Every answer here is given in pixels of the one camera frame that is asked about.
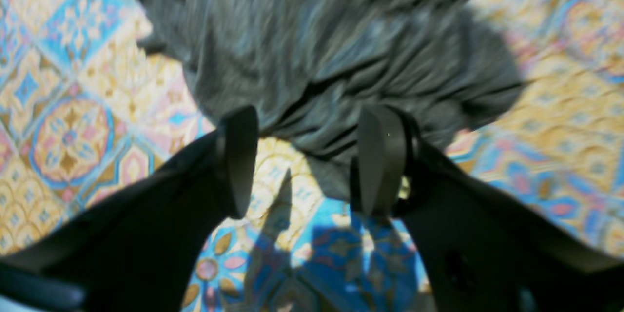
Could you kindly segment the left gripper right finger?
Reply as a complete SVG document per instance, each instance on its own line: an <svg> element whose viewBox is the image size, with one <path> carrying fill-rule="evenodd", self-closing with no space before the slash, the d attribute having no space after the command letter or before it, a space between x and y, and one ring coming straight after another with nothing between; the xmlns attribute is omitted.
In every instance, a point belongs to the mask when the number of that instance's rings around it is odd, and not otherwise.
<svg viewBox="0 0 624 312"><path fill-rule="evenodd" d="M411 116L368 106L357 123L360 208L399 219L440 312L621 312L624 264L425 141Z"/></svg>

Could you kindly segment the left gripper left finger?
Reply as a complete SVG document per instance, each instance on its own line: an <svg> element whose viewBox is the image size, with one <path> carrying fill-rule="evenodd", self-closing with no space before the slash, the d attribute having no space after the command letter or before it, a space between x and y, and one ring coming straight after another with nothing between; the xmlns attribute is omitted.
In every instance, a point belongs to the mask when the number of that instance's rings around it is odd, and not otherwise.
<svg viewBox="0 0 624 312"><path fill-rule="evenodd" d="M178 312L211 232L245 216L254 107L227 114L145 179L1 259L3 312Z"/></svg>

